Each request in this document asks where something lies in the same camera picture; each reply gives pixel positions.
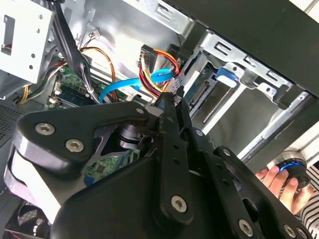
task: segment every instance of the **hand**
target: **hand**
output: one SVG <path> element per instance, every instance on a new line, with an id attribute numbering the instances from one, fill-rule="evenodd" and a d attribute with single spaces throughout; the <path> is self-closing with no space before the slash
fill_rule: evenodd
<path id="1" fill-rule="evenodd" d="M 288 178 L 288 175 L 286 169 L 279 172 L 279 168 L 274 166 L 269 171 L 265 168 L 258 172 L 256 177 L 295 215 L 307 204 L 310 197 L 314 194 L 314 191 L 312 187 L 308 185 L 297 193 L 298 180 L 292 178 L 279 197 L 280 190 Z"/>

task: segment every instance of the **metal screw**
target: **metal screw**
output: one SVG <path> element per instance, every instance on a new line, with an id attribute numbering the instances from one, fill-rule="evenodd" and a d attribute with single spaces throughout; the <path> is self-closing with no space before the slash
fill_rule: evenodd
<path id="1" fill-rule="evenodd" d="M 83 151 L 84 144 L 77 139 L 69 139 L 68 141 L 66 141 L 65 147 L 71 152 L 79 153 Z"/>
<path id="2" fill-rule="evenodd" d="M 304 239 L 308 239 L 306 233 L 299 227 L 296 227 L 297 231 L 300 233 L 300 235 L 304 238 Z"/>
<path id="3" fill-rule="evenodd" d="M 139 112 L 140 114 L 144 114 L 144 111 L 140 108 L 136 108 L 136 111 Z"/>
<path id="4" fill-rule="evenodd" d="M 287 232 L 287 234 L 289 236 L 291 236 L 292 238 L 296 238 L 296 233 L 294 232 L 294 230 L 289 227 L 288 225 L 284 224 L 284 228 L 285 228 L 285 231 Z"/>
<path id="5" fill-rule="evenodd" d="M 196 130 L 196 134 L 198 134 L 199 136 L 203 136 L 204 135 L 203 132 L 200 131 L 199 129 Z"/>
<path id="6" fill-rule="evenodd" d="M 230 156 L 230 152 L 227 149 L 223 150 L 224 154 L 226 154 L 227 156 Z"/>
<path id="7" fill-rule="evenodd" d="M 171 205 L 176 209 L 179 213 L 184 213 L 187 210 L 187 204 L 185 200 L 180 196 L 172 196 Z"/>
<path id="8" fill-rule="evenodd" d="M 306 97 L 304 95 L 301 95 L 298 97 L 298 100 L 303 101 Z"/>
<path id="9" fill-rule="evenodd" d="M 244 234 L 249 236 L 250 238 L 253 236 L 254 232 L 248 222 L 241 219 L 238 221 L 239 228 L 243 231 Z"/>
<path id="10" fill-rule="evenodd" d="M 35 131 L 41 135 L 51 135 L 55 132 L 55 128 L 49 123 L 38 123 L 35 126 Z"/>
<path id="11" fill-rule="evenodd" d="M 172 117 L 168 116 L 167 119 L 168 119 L 170 122 L 174 123 L 174 120 L 173 120 Z"/>

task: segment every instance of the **black mechanical arm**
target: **black mechanical arm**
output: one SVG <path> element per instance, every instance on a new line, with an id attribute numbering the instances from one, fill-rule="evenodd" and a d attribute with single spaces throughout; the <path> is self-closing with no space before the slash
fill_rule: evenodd
<path id="1" fill-rule="evenodd" d="M 47 216 L 53 215 L 52 239 L 310 239 L 230 149 L 213 149 L 192 127 L 181 91 L 163 93 L 146 108 L 125 102 L 23 116 L 6 183 L 29 189 Z M 141 151 L 139 159 L 74 191 L 83 168 L 102 152 L 132 148 Z M 32 175 L 19 174 L 18 158 Z M 35 175 L 38 186 L 27 182 Z M 43 182 L 49 190 L 41 193 L 49 193 L 40 201 L 36 187 Z M 55 214 L 45 209 L 49 194 L 61 205 Z"/>

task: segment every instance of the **cooling fan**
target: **cooling fan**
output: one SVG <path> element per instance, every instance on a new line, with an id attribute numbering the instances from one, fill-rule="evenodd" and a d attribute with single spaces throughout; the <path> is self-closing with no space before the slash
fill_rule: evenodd
<path id="1" fill-rule="evenodd" d="M 22 202 L 5 226 L 4 239 L 44 239 L 50 223 L 43 211 L 26 201 Z"/>

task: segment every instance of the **black knob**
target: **black knob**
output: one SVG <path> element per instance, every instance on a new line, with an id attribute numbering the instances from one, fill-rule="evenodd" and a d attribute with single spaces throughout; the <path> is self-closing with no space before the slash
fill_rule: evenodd
<path id="1" fill-rule="evenodd" d="M 297 178 L 298 180 L 298 187 L 297 189 L 304 188 L 310 183 L 310 177 L 308 176 L 306 172 L 306 166 L 304 163 L 301 163 L 299 159 L 289 159 L 285 160 L 277 166 L 280 168 L 280 170 L 286 169 L 289 173 L 289 176 L 284 184 L 286 184 L 290 181 L 292 178 Z"/>

